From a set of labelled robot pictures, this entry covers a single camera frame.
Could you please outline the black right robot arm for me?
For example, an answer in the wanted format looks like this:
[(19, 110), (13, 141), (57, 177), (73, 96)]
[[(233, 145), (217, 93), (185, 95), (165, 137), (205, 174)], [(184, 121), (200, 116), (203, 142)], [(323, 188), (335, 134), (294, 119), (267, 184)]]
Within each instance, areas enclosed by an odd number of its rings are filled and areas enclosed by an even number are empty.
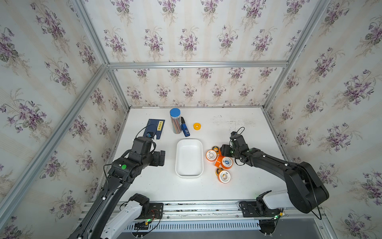
[(302, 213), (309, 213), (329, 199), (329, 192), (321, 179), (307, 162), (294, 163), (268, 155), (257, 148), (249, 148), (244, 137), (231, 133), (230, 144), (220, 148), (225, 157), (262, 169), (286, 183), (288, 198)]

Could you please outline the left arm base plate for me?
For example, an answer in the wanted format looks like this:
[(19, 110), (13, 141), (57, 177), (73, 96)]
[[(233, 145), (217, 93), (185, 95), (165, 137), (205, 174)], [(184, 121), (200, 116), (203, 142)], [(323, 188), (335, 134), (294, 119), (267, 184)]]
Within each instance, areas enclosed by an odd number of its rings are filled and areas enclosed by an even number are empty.
[(142, 208), (142, 212), (137, 218), (137, 220), (144, 219), (162, 219), (164, 211), (163, 203), (152, 203), (149, 202)]

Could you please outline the white plastic storage box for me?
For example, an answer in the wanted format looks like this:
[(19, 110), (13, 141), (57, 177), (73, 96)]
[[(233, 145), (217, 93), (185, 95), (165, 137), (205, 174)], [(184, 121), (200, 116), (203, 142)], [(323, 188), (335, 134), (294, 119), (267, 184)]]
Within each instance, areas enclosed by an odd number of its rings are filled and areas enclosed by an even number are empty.
[(204, 172), (204, 151), (197, 139), (182, 139), (177, 143), (175, 172), (181, 178), (198, 178)]

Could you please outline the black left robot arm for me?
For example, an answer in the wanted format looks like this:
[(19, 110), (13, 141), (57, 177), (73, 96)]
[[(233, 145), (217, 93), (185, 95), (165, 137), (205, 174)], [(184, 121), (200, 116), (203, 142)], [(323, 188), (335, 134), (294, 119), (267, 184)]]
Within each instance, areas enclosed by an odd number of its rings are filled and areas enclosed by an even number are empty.
[(71, 239), (116, 239), (126, 226), (147, 213), (149, 198), (134, 194), (116, 216), (112, 213), (121, 197), (147, 166), (164, 166), (166, 152), (157, 151), (147, 137), (136, 137), (132, 148), (109, 164), (104, 186), (88, 213), (70, 234)]

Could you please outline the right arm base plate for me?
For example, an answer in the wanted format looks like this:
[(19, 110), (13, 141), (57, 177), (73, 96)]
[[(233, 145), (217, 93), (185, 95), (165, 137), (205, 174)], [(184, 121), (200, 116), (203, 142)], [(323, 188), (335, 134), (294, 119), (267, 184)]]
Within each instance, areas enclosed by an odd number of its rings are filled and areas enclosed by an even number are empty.
[(240, 201), (239, 209), (244, 218), (278, 218), (282, 209), (269, 209), (262, 201)]

